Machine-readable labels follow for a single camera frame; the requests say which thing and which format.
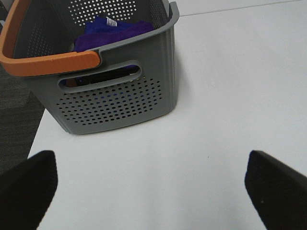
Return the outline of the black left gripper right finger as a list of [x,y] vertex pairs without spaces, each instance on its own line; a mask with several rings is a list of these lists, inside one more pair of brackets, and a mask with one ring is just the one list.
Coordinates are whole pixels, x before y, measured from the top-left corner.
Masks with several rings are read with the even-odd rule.
[[268,230],[307,228],[307,178],[260,150],[249,154],[245,188]]

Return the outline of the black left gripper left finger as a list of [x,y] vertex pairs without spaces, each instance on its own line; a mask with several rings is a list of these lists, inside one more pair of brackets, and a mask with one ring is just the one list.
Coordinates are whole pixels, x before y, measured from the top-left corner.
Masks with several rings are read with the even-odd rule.
[[55,153],[44,150],[0,175],[0,228],[36,230],[58,187]]

